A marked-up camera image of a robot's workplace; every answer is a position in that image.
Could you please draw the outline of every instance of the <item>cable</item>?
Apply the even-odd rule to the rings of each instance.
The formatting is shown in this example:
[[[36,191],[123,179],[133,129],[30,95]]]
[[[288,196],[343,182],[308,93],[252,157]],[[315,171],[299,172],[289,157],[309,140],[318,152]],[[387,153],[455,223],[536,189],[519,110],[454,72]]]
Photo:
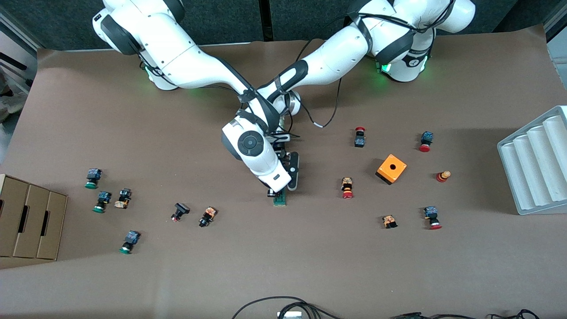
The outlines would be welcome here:
[[[493,314],[493,313],[491,313],[487,316],[490,316],[490,319],[526,319],[526,318],[524,318],[524,314],[530,314],[534,317],[534,319],[539,319],[539,317],[536,314],[534,314],[533,312],[531,312],[528,309],[522,309],[522,310],[520,310],[520,312],[517,315],[510,316],[510,317],[502,317],[500,315]]]
[[[220,85],[206,85],[206,86],[199,87],[199,89],[221,89],[221,90],[225,90],[225,91],[230,91],[230,92],[238,95],[238,92],[236,92],[236,90],[233,89],[232,87],[225,87],[225,86],[220,86]]]
[[[319,34],[328,26],[330,26],[332,23],[339,21],[340,19],[344,19],[348,17],[348,15],[342,15],[342,16],[338,16],[336,18],[334,18],[332,21],[330,21],[329,23],[325,24],[324,26],[322,26],[321,29],[317,30],[317,32],[315,33],[315,36],[312,37],[301,49],[301,51],[299,51],[299,54],[297,55],[297,58],[295,59],[295,62],[299,61],[299,58],[301,57],[301,54],[303,53],[303,51],[305,51],[305,49],[307,48],[307,46],[313,41],[315,40],[315,38],[317,38],[319,36]]]
[[[289,129],[287,130],[288,133],[291,133],[291,129],[293,128],[293,115],[291,115],[291,110],[287,109],[287,113],[289,114],[289,121],[291,122],[289,124]]]
[[[431,317],[431,319],[441,319],[441,318],[476,319],[473,317],[461,316],[460,314],[438,314],[435,317]]]
[[[303,102],[301,102],[301,100],[299,100],[299,98],[297,97],[297,95],[295,94],[294,91],[290,91],[291,94],[293,94],[295,96],[295,98],[299,101],[299,105],[301,105],[303,107],[303,109],[305,110],[305,112],[307,113],[307,116],[309,116],[309,119],[311,120],[311,122],[319,127],[319,128],[325,128],[327,127],[327,125],[329,125],[331,123],[331,121],[335,118],[335,114],[337,114],[337,109],[338,109],[338,94],[341,90],[341,83],[342,83],[342,78],[339,79],[338,81],[338,86],[337,86],[337,98],[335,100],[335,109],[333,110],[333,114],[331,115],[331,118],[329,118],[329,120],[325,123],[325,125],[321,125],[317,122],[315,122],[313,120],[313,117],[311,117],[311,113],[309,111],[309,109],[305,106],[305,104],[303,104]]]
[[[307,317],[309,319],[312,319],[312,318],[321,319],[321,313],[330,317],[330,318],[333,318],[333,319],[342,319],[341,317],[334,316],[334,315],[322,310],[321,308],[319,308],[315,305],[312,305],[312,304],[310,304],[310,303],[308,303],[308,302],[306,302],[306,301],[304,301],[300,298],[292,297],[292,296],[273,296],[273,297],[266,297],[266,298],[261,298],[261,299],[251,301],[251,302],[247,303],[246,305],[240,307],[240,309],[238,309],[238,311],[234,314],[232,319],[235,319],[238,316],[238,314],[242,310],[244,310],[246,307],[253,305],[253,304],[256,304],[256,303],[259,303],[259,302],[262,302],[262,301],[272,300],[272,299],[292,299],[292,300],[296,300],[296,302],[291,303],[289,305],[286,305],[281,309],[280,315],[278,316],[278,319],[284,319],[285,314],[288,311],[292,310],[293,308],[301,308],[307,314]],[[442,319],[442,318],[475,319],[473,317],[462,316],[460,314],[438,314],[438,315],[433,316],[431,318],[421,316],[421,313],[416,313],[416,314],[419,314],[419,317],[421,319]],[[487,314],[486,317],[490,316],[490,319],[526,319],[523,316],[524,314],[530,314],[534,317],[534,319],[539,319],[539,317],[536,314],[534,314],[533,312],[531,312],[528,309],[522,309],[517,315],[510,316],[510,317],[503,317],[503,316],[500,316],[500,315],[497,315],[497,314]],[[402,315],[401,317],[397,317],[397,318],[406,318],[406,315]]]
[[[266,300],[272,300],[272,299],[292,299],[292,300],[301,301],[301,302],[303,302],[303,303],[305,302],[305,301],[303,301],[302,299],[299,299],[299,298],[297,298],[297,297],[291,297],[291,296],[272,296],[272,297],[261,298],[261,299],[257,299],[257,300],[251,301],[251,302],[247,303],[246,305],[240,307],[240,309],[238,309],[238,311],[234,314],[234,316],[232,317],[232,319],[236,318],[236,316],[238,316],[238,314],[239,314],[242,310],[244,310],[246,307],[248,307],[248,306],[250,306],[250,305],[253,305],[253,304],[255,304],[255,303],[259,303],[259,302],[266,301]]]

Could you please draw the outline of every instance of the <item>small component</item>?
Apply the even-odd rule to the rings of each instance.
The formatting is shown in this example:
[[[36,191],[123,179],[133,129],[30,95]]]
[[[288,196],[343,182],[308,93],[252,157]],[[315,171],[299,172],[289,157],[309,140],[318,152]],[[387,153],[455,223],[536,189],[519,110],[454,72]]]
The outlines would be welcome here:
[[[99,169],[89,169],[87,173],[88,182],[84,185],[89,190],[95,190],[98,188],[100,175],[103,171]]]
[[[437,208],[435,206],[428,206],[424,208],[425,219],[429,219],[430,229],[441,228],[441,223],[437,219]]]
[[[433,133],[425,131],[421,135],[421,146],[420,151],[427,153],[430,150],[430,145],[433,143]]]
[[[274,206],[285,206],[285,188],[276,194],[277,196],[274,197]]]
[[[384,226],[386,228],[396,228],[397,227],[396,220],[393,218],[392,215],[382,217],[382,221],[384,222]]]
[[[366,142],[366,137],[364,136],[364,132],[366,129],[362,126],[356,128],[356,137],[354,138],[354,147],[356,148],[363,148]]]
[[[376,176],[385,181],[386,184],[391,185],[400,178],[406,167],[407,165],[404,162],[390,154],[376,171]]]
[[[92,209],[93,212],[102,214],[104,213],[104,208],[106,204],[110,203],[110,198],[112,197],[112,193],[109,192],[100,192],[99,193],[99,201],[95,205],[95,208]]]
[[[353,195],[353,179],[350,177],[343,177],[342,178],[342,198],[344,199],[351,199],[354,197]]]
[[[213,218],[216,215],[217,215],[217,210],[209,206],[207,209],[205,209],[205,213],[203,214],[203,217],[199,220],[199,226],[200,227],[209,226],[209,224],[212,223]]]
[[[442,171],[441,173],[437,174],[437,182],[445,183],[451,176],[450,171]]]
[[[132,199],[132,190],[129,188],[123,188],[120,191],[120,197],[116,202],[114,202],[114,207],[127,209],[131,199]]]
[[[122,248],[120,248],[120,252],[126,255],[131,254],[132,248],[138,243],[140,236],[141,234],[136,231],[129,231],[124,239],[126,242],[122,245]]]
[[[171,219],[174,222],[178,222],[181,220],[181,216],[184,214],[188,214],[191,210],[185,204],[177,203],[175,204],[175,208],[177,209],[173,215],[171,215]]]

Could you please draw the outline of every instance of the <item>hole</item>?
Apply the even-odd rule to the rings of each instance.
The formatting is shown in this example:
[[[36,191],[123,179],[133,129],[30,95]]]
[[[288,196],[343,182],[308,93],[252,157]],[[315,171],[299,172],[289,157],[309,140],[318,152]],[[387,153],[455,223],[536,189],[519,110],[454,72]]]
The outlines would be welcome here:
[[[45,236],[47,234],[47,223],[49,222],[49,211],[45,211],[45,215],[43,215],[43,226],[41,226],[41,235]]]
[[[26,223],[28,221],[29,206],[24,206],[22,210],[22,217],[20,218],[20,225],[18,226],[18,233],[23,233],[26,230]]]

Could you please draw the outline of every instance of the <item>gray wall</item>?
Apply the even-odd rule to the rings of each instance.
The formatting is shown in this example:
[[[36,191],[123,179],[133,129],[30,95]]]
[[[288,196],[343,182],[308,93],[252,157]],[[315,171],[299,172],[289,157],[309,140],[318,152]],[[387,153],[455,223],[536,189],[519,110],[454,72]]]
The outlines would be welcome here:
[[[516,3],[516,0],[471,1],[476,5],[476,15],[471,25],[461,33],[492,32]],[[328,21],[345,13],[348,3],[349,0],[272,0],[274,40],[308,40]],[[341,26],[342,22],[337,22],[319,37],[327,39]]]
[[[196,43],[263,39],[257,0],[184,0],[184,4],[181,25]],[[108,48],[91,25],[104,7],[102,0],[3,0],[0,6],[49,49]]]
[[[199,44],[262,41],[259,1],[183,0],[181,25]],[[477,13],[462,33],[513,31],[541,23],[560,0],[472,0]],[[269,0],[273,38],[309,39],[329,20],[346,12],[349,0]],[[2,0],[0,7],[50,49],[107,48],[94,34],[91,18],[102,0]],[[337,22],[318,37],[329,38]]]

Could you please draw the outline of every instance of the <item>cardboard drawer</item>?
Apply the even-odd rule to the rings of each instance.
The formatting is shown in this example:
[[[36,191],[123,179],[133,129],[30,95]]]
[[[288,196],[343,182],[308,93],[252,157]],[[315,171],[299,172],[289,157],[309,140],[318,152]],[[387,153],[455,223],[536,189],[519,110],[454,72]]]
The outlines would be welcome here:
[[[48,200],[48,190],[35,185],[29,186],[26,198],[27,216],[23,223],[23,229],[18,229],[14,257],[35,258],[37,255]]]
[[[44,215],[37,258],[57,259],[66,205],[67,196],[56,192],[49,193],[49,201],[47,202],[47,209]]]
[[[0,175],[0,257],[11,257],[14,252],[28,186],[26,182]]]

